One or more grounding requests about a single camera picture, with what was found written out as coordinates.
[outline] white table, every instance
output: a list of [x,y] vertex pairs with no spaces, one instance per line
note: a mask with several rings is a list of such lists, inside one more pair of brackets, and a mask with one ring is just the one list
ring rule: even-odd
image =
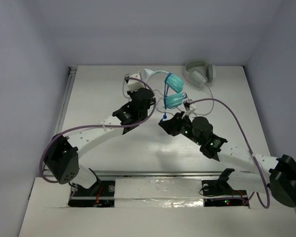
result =
[[[162,69],[183,78],[179,66],[146,66]],[[125,74],[143,73],[144,66],[79,66],[70,95],[62,129],[96,124],[127,102],[121,86]],[[211,85],[215,98],[227,103],[238,116],[253,150],[269,154],[250,89],[242,67],[218,67],[217,80]],[[162,91],[163,76],[149,83]],[[208,97],[206,88],[196,90],[185,83],[184,91],[192,99]],[[206,113],[211,102],[197,104],[198,113]],[[86,167],[98,171],[136,171],[199,174],[222,171],[230,165],[207,159],[198,147],[183,136],[168,136],[157,123],[162,114],[123,137],[101,144],[81,159]],[[239,129],[228,111],[216,104],[207,116],[214,132],[245,148]],[[124,186],[124,194],[130,193]],[[20,236],[278,236],[296,237],[296,214],[271,199],[271,207],[262,209],[253,198],[246,207],[144,208],[122,205],[115,208],[67,207],[70,187],[49,184],[36,178]]]

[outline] screw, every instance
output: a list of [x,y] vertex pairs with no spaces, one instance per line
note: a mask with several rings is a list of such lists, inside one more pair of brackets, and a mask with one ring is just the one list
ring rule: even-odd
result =
[[209,187],[208,187],[208,186],[209,186],[208,184],[204,184],[204,185],[203,185],[203,190],[204,190],[204,191],[208,191],[208,190],[209,190]]
[[115,186],[114,185],[110,185],[109,186],[109,192],[114,192],[115,191]]

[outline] wire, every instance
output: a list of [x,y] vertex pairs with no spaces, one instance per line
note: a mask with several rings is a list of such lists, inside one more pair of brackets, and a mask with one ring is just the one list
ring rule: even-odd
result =
[[153,91],[158,91],[159,92],[159,94],[162,96],[162,97],[164,97],[164,94],[162,94],[161,92],[160,92],[160,90],[153,90]]
[[[205,84],[205,86],[209,89],[209,92],[211,93],[211,97],[212,97],[212,99],[213,99],[214,96],[213,96],[212,90],[209,88],[208,85]],[[214,103],[215,103],[215,101],[213,100],[212,108],[211,108],[211,110],[210,110],[208,113],[206,113],[206,114],[198,114],[198,113],[194,113],[194,114],[195,114],[195,115],[199,115],[199,116],[206,116],[206,115],[209,115],[209,114],[213,111],[213,109],[214,109]]]
[[[161,111],[161,110],[158,108],[158,104],[159,104],[160,100],[163,100],[163,97],[161,97],[161,98],[158,100],[156,110],[157,110],[158,112],[164,114],[165,112],[164,112],[164,111]],[[174,116],[174,114],[173,114],[173,113],[170,113],[170,112],[166,112],[166,114],[170,114],[170,115]]]
[[[261,200],[261,197],[260,197],[259,193],[257,193],[257,196],[258,196],[259,202],[261,203],[261,205],[262,205],[265,209],[268,209],[268,208],[270,207],[270,194],[269,194],[268,187],[267,187],[267,184],[266,184],[266,181],[265,181],[264,175],[263,175],[263,171],[262,171],[262,169],[261,169],[261,167],[260,167],[260,165],[259,165],[259,162],[257,161],[256,156],[253,154],[253,151],[252,151],[252,148],[251,148],[251,146],[250,146],[250,144],[249,144],[249,141],[248,141],[248,139],[247,139],[247,136],[246,136],[245,132],[243,131],[242,126],[241,126],[241,124],[240,124],[240,122],[239,122],[237,116],[235,115],[235,113],[231,110],[231,108],[230,108],[227,104],[225,104],[223,101],[218,100],[218,99],[215,99],[215,98],[206,98],[206,99],[195,100],[195,101],[192,101],[191,104],[194,104],[194,103],[197,103],[197,102],[202,102],[202,101],[209,101],[209,100],[214,100],[214,101],[217,101],[217,102],[221,103],[222,105],[224,105],[224,106],[229,110],[229,112],[232,114],[232,116],[234,117],[234,119],[236,120],[236,122],[237,122],[237,124],[238,124],[238,127],[239,127],[239,129],[240,129],[240,131],[241,131],[241,134],[242,134],[242,136],[243,136],[243,138],[244,138],[244,140],[245,140],[245,142],[246,142],[246,144],[247,144],[247,147],[248,147],[248,149],[249,149],[249,152],[250,152],[250,154],[252,155],[252,159],[253,159],[254,163],[256,164],[256,166],[257,166],[257,168],[258,168],[259,174],[260,174],[260,176],[261,176],[261,179],[262,179],[262,182],[263,182],[263,185],[264,185],[264,188],[265,188],[266,205],[264,205],[264,203],[263,203],[262,200]],[[246,204],[249,202],[249,200],[253,197],[254,193],[255,193],[255,192],[253,192],[253,193],[251,194],[251,196],[250,196],[250,197],[248,198],[248,200],[246,201],[245,205],[246,205]]]
[[100,188],[100,191],[95,198],[95,203],[94,203],[95,205],[99,203],[99,197],[101,196],[102,189],[103,189],[103,186]]
[[74,190],[73,190],[73,193],[70,195],[69,200],[71,200],[74,197],[74,195],[76,194],[76,192],[78,191],[78,184],[76,184],[75,186],[73,186],[73,188],[74,188]]
[[[129,78],[129,80],[136,80],[136,81],[140,81],[141,83],[143,83],[145,86],[147,86],[147,88],[149,90],[152,91],[153,96],[155,96],[153,89],[144,81],[137,79],[137,78]],[[129,125],[105,125],[105,127],[111,127],[111,128],[119,128],[119,127],[136,127],[144,122],[146,122],[154,113],[155,109],[156,109],[156,103],[153,105],[152,111],[151,113],[147,116],[147,118],[145,118],[143,121],[141,122],[137,122],[134,124],[129,124]],[[78,127],[73,127],[73,128],[69,128],[65,131],[62,131],[61,133],[58,133],[57,135],[55,135],[53,137],[53,139],[48,143],[48,145],[46,146],[45,150],[43,151],[43,154],[40,157],[40,161],[39,161],[39,174],[40,176],[43,178],[43,180],[45,180],[48,183],[57,183],[58,181],[53,181],[48,179],[45,175],[44,175],[44,168],[43,168],[43,163],[45,162],[46,159],[46,155],[47,155],[47,151],[50,149],[50,147],[53,145],[53,143],[60,138],[62,135],[71,132],[71,131],[75,131],[75,130],[80,130],[80,129],[85,129],[85,128],[99,128],[99,127],[103,127],[102,124],[95,124],[95,125],[83,125],[83,126],[78,126]]]
[[[206,198],[214,198],[214,197],[221,196],[221,195],[212,195],[212,196],[204,195],[204,194],[201,194],[201,191],[204,191],[203,188],[202,188],[198,193],[199,193],[200,195],[206,197]],[[231,197],[222,197],[222,198],[214,198],[214,199],[215,199],[215,200],[241,199],[243,202],[246,201],[243,197],[234,197],[234,191],[233,191],[233,190],[232,190],[232,195],[231,195]]]
[[124,91],[124,86],[125,86],[125,78],[124,78],[124,80],[123,80],[123,87],[122,87],[122,92],[123,92],[123,96],[126,98],[126,99],[130,99],[130,97],[128,97],[128,96],[126,96],[125,95],[125,91]]
[[68,182],[69,186],[75,188],[75,185],[71,184],[70,182]]
[[240,195],[241,195],[241,198],[243,198],[242,192],[241,192],[240,190],[237,190],[237,191],[238,191],[238,193],[240,193]]

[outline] white wall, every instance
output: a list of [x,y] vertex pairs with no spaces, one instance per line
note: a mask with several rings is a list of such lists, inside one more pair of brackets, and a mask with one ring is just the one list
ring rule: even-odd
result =
[[68,65],[245,65],[281,0],[36,0]]
[[272,155],[296,160],[296,0],[283,0],[245,69]]
[[0,237],[18,236],[68,68],[32,1],[0,0]]

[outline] blue ear cup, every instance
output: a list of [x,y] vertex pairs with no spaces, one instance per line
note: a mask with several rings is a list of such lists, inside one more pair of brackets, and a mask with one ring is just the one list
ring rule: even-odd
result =
[[183,90],[183,80],[177,75],[169,74],[164,82],[176,93],[179,93]]
[[174,109],[177,106],[180,106],[182,103],[183,103],[183,94],[181,92],[164,98],[165,108]]

